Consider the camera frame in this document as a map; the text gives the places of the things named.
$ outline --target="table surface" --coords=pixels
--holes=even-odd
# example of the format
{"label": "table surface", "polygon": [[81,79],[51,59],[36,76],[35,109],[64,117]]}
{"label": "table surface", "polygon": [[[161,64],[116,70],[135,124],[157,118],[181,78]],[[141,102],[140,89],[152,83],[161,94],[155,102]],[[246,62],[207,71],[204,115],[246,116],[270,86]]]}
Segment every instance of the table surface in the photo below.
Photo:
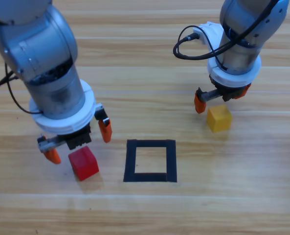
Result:
{"label": "table surface", "polygon": [[[54,1],[113,137],[103,143],[93,125],[88,146],[100,173],[79,182],[67,147],[58,148],[60,165],[47,161],[37,148],[41,130],[1,87],[0,235],[290,235],[290,7],[248,94],[226,103],[231,130],[213,134],[194,109],[194,91],[213,89],[206,61],[179,60],[172,48],[185,26],[219,22],[222,3]],[[182,48],[207,52],[194,42]],[[12,86],[27,107],[23,83]],[[176,140],[178,182],[124,183],[128,139]],[[138,149],[136,164],[137,172],[165,172],[165,149]]]}

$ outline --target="black cable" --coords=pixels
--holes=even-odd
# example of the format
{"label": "black cable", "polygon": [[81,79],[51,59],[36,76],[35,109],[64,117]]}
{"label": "black cable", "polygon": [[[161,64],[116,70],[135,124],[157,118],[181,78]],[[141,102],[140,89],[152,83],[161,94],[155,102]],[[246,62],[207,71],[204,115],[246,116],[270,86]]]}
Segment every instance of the black cable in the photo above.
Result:
{"label": "black cable", "polygon": [[6,74],[6,76],[2,80],[0,80],[0,86],[5,84],[13,74],[14,73],[12,71],[10,71],[10,73]]}
{"label": "black cable", "polygon": [[[5,68],[5,72],[6,72],[6,76],[8,76],[12,71],[10,71],[10,73],[8,73],[8,66],[7,66],[7,64],[5,63],[4,64],[4,68]],[[42,114],[42,112],[30,112],[30,111],[27,111],[26,109],[24,109],[18,102],[17,102],[17,100],[15,99],[15,97],[14,97],[14,95],[13,95],[13,92],[12,92],[12,89],[11,89],[11,86],[10,86],[10,81],[12,81],[12,80],[15,80],[15,79],[18,79],[18,77],[13,77],[13,78],[11,78],[11,79],[7,79],[7,81],[6,81],[6,83],[7,83],[7,85],[8,85],[8,89],[9,89],[9,92],[10,92],[10,94],[11,94],[11,97],[12,97],[12,99],[13,99],[13,101],[16,103],[16,105],[23,111],[23,112],[25,112],[25,113],[27,113],[27,114]]]}
{"label": "black cable", "polygon": [[231,49],[233,46],[235,46],[237,43],[239,43],[242,39],[244,39],[249,33],[252,32],[252,30],[254,30],[254,28],[256,26],[259,25],[259,23],[261,21],[263,21],[272,11],[272,9],[274,8],[274,6],[278,3],[279,0],[271,0],[271,2],[266,6],[266,8],[263,10],[263,12],[261,13],[261,15],[257,18],[257,20],[242,34],[240,34],[239,36],[237,36],[235,39],[229,41],[228,43],[222,45],[221,47],[207,53],[204,55],[200,55],[200,56],[187,56],[187,55],[183,55],[179,52],[179,45],[182,44],[185,41],[178,41],[178,43],[174,46],[173,48],[173,54],[179,58],[179,59],[183,59],[183,60],[206,60],[206,59],[210,59],[213,57],[216,57],[224,52],[226,52],[227,50]]}
{"label": "black cable", "polygon": [[[199,29],[199,30],[200,30],[200,31],[205,35],[205,37],[206,37],[206,39],[207,39],[207,41],[208,41],[208,43],[209,43],[209,46],[210,46],[211,51],[212,51],[212,52],[214,51],[214,49],[213,49],[213,47],[212,47],[212,44],[211,44],[211,42],[210,42],[210,40],[209,40],[209,38],[208,38],[208,35],[205,33],[205,31],[204,31],[202,28],[198,27],[198,26],[190,25],[190,26],[187,26],[186,28],[184,28],[184,29],[182,30],[182,32],[179,34],[177,47],[176,47],[176,46],[174,47],[175,49],[177,49],[177,53],[179,53],[179,45],[180,45],[181,43],[186,42],[186,41],[191,41],[191,40],[194,40],[194,39],[199,39],[199,38],[200,38],[200,35],[199,35],[199,34],[197,34],[197,33],[192,33],[192,34],[186,36],[185,38],[183,38],[183,40],[184,40],[183,42],[180,42],[180,38],[181,38],[183,32],[184,32],[186,29],[188,29],[188,28],[198,28],[198,29]],[[226,67],[225,67],[225,66],[224,66],[224,65],[219,61],[218,57],[215,56],[215,58],[216,58],[217,62],[219,63],[219,65],[221,66],[221,68],[223,68],[224,70],[227,70],[227,68],[226,68]]]}

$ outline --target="cable connector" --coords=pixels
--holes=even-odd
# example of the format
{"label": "cable connector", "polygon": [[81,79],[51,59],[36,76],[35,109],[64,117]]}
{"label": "cable connector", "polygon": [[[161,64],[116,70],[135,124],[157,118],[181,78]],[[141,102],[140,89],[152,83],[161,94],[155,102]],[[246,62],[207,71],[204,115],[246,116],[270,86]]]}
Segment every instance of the cable connector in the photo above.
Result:
{"label": "cable connector", "polygon": [[185,38],[187,38],[188,41],[191,41],[191,40],[199,39],[200,35],[198,33],[192,33],[186,36]]}

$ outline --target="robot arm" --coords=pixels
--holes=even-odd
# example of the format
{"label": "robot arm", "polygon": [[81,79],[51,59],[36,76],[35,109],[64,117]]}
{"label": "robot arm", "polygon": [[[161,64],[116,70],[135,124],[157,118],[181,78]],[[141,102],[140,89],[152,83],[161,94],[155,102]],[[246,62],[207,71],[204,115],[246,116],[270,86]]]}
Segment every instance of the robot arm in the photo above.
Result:
{"label": "robot arm", "polygon": [[78,77],[74,35],[51,0],[0,0],[0,54],[31,94],[30,110],[41,112],[32,115],[35,122],[57,135],[38,139],[41,152],[90,142],[94,116],[110,141],[110,120]]}
{"label": "robot arm", "polygon": [[208,59],[210,80],[216,90],[203,92],[199,88],[196,91],[198,113],[204,112],[206,102],[214,98],[222,96],[226,102],[246,94],[261,68],[259,53],[283,23],[288,4],[289,0],[225,0],[220,14],[221,24],[208,22],[196,26],[194,34],[182,40],[190,41],[192,36],[201,39],[208,45],[210,54],[197,57],[181,55],[178,51],[181,41],[174,47],[177,58]]}

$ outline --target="yellow cube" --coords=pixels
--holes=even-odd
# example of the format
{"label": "yellow cube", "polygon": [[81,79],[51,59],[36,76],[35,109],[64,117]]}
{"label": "yellow cube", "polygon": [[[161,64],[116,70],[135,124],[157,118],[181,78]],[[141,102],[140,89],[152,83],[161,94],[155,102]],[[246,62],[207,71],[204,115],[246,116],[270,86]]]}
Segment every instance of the yellow cube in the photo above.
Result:
{"label": "yellow cube", "polygon": [[211,107],[208,109],[207,122],[212,132],[225,131],[231,127],[232,114],[226,105]]}

